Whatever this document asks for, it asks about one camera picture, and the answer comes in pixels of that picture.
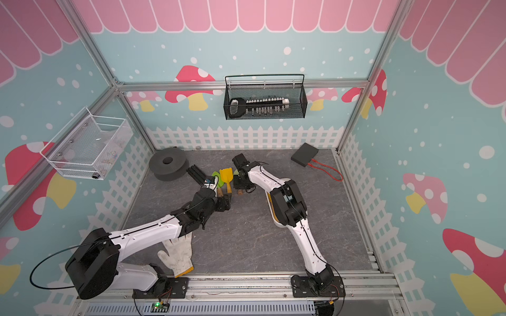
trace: pink mushroom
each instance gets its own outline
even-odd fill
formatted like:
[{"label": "pink mushroom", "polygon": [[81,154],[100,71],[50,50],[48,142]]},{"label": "pink mushroom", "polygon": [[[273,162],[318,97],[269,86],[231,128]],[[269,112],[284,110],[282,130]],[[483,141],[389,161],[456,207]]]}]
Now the pink mushroom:
[{"label": "pink mushroom", "polygon": [[[206,71],[195,66],[184,66],[176,76],[176,80],[180,82],[189,81],[215,81]],[[202,94],[207,93],[210,95],[219,96],[223,92],[221,90],[200,90],[200,91],[167,91],[165,99],[170,103],[178,103],[188,98],[190,111],[203,111],[207,109],[207,103]]]},{"label": "pink mushroom", "polygon": [[306,96],[308,102],[312,102],[310,111],[320,111],[323,109],[323,100],[335,101],[339,97],[335,88],[311,89]]},{"label": "pink mushroom", "polygon": [[414,173],[405,173],[403,181],[406,187],[414,191],[406,197],[411,210],[418,214],[427,204],[432,219],[436,224],[440,224],[448,210],[448,196],[443,182],[436,177]]},{"label": "pink mushroom", "polygon": [[143,112],[153,112],[155,110],[150,101],[161,101],[160,96],[155,91],[128,92],[126,97],[134,109],[138,109],[140,104]]},{"label": "pink mushroom", "polygon": [[[3,186],[2,190],[10,190],[23,178],[32,166],[41,159],[39,151],[46,144],[46,142],[36,142],[21,145],[5,157],[8,185]],[[44,152],[47,152],[52,145],[50,144]],[[74,195],[75,188],[75,181],[64,179],[56,174],[56,170],[52,170],[16,210],[13,215],[14,224],[21,231],[33,228],[42,216],[46,197],[52,198],[58,207],[64,208]]]},{"label": "pink mushroom", "polygon": [[3,237],[0,238],[0,261],[7,256],[7,254],[16,247],[19,242],[17,237]]},{"label": "pink mushroom", "polygon": [[506,310],[506,251],[453,229],[443,231],[446,248],[471,275],[451,274],[455,289],[474,315]]},{"label": "pink mushroom", "polygon": [[[349,103],[358,100],[360,90],[361,90],[360,88],[351,88],[350,90],[348,90],[342,97],[343,102]],[[369,109],[371,108],[371,105],[374,104],[376,114],[380,116],[383,113],[386,99],[387,99],[387,74],[385,74],[384,70],[381,70],[378,79],[376,80],[376,83],[372,87],[371,94],[369,95],[369,98],[365,102],[362,111],[360,111],[360,114],[362,115],[363,118],[368,119]]]},{"label": "pink mushroom", "polygon": [[351,88],[346,91],[346,93],[341,97],[341,100],[346,103],[355,102],[358,100],[361,92],[361,88]]}]

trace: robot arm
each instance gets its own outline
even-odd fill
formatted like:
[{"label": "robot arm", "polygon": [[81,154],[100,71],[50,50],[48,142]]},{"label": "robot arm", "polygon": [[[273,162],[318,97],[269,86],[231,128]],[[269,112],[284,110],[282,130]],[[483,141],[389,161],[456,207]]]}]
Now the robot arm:
[{"label": "robot arm", "polygon": [[65,264],[81,299],[107,289],[138,289],[163,293],[168,278],[154,264],[122,263],[128,256],[164,240],[184,236],[205,223],[215,211],[230,209],[228,197],[216,197],[217,178],[211,178],[180,209],[140,226],[106,233],[96,229],[85,238]]},{"label": "robot arm", "polygon": [[314,290],[320,292],[327,288],[334,275],[311,234],[307,206],[295,181],[272,175],[260,163],[246,160],[243,154],[235,156],[232,161],[241,180],[249,179],[265,190],[274,223],[278,227],[288,228],[295,238]]}]

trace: white picket fence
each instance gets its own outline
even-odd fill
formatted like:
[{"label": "white picket fence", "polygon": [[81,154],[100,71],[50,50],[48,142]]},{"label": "white picket fence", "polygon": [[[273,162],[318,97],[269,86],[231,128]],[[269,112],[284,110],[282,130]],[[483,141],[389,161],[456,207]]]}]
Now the white picket fence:
[{"label": "white picket fence", "polygon": [[415,261],[408,259],[404,250],[406,244],[400,242],[397,234],[398,227],[392,225],[392,213],[385,211],[386,201],[380,198],[380,189],[374,186],[375,178],[370,177],[371,168],[362,159],[362,151],[355,135],[351,134],[342,151],[345,168],[351,175],[353,188],[357,194],[367,225],[373,234],[373,242],[380,249],[380,259],[394,273],[403,292],[406,303],[413,316],[432,316],[434,302],[425,298],[422,287],[424,281],[415,276],[413,267]]},{"label": "white picket fence", "polygon": [[[81,242],[92,230],[103,228],[107,232],[114,231],[120,229],[125,220],[135,193],[140,188],[151,157],[148,146],[141,138],[135,138],[135,142],[130,145],[130,149],[131,152],[126,153],[126,160],[120,161],[121,169],[115,171],[116,179],[109,180],[111,185],[109,191],[102,191],[104,200],[102,203],[95,203],[97,213],[94,216],[88,216],[88,222],[90,223],[88,229],[79,231]],[[59,266],[62,271],[60,278],[57,281],[48,283],[48,287],[72,286],[65,271],[65,262],[62,262]],[[76,297],[77,292],[74,288],[51,290],[47,301],[33,308],[39,316],[68,315]]]},{"label": "white picket fence", "polygon": [[272,149],[272,148],[298,148],[303,143],[311,144],[317,148],[337,147],[344,132],[344,126],[339,129],[331,127],[314,129],[312,126],[304,129],[290,127],[283,129],[222,129],[216,130],[208,127],[206,130],[198,127],[197,130],[177,128],[172,130],[157,128],[155,131],[147,129],[156,148],[162,149],[177,146],[181,149]]}]

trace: work glove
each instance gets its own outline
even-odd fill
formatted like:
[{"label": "work glove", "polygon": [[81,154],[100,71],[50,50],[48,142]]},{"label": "work glove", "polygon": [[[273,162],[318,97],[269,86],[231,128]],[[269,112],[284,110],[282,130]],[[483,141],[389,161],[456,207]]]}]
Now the work glove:
[{"label": "work glove", "polygon": [[174,272],[175,278],[193,271],[191,237],[192,233],[189,233],[182,237],[162,241],[167,252],[158,251],[158,258]]}]

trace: gray floor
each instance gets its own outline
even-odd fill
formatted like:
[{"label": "gray floor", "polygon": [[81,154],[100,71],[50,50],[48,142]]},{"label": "gray floor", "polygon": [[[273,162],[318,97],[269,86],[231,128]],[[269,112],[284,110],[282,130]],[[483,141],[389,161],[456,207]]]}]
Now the gray floor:
[{"label": "gray floor", "polygon": [[[290,160],[294,150],[187,151],[190,165],[196,164],[210,175],[234,167],[232,158],[244,153],[249,161],[269,163],[265,169],[279,178],[292,178],[308,206],[308,220],[318,248],[325,259],[339,270],[371,269],[362,237],[342,183],[323,171],[303,168]],[[331,150],[320,150],[315,157],[335,166]],[[126,228],[158,219],[190,201],[199,185],[184,175],[174,182],[157,180],[149,171],[128,217]],[[304,271],[304,261],[288,229],[274,225],[265,193],[257,188],[251,194],[237,195],[232,207],[215,212],[205,226],[193,232],[194,273],[246,273]],[[156,244],[139,251],[124,262],[156,263]]]}]

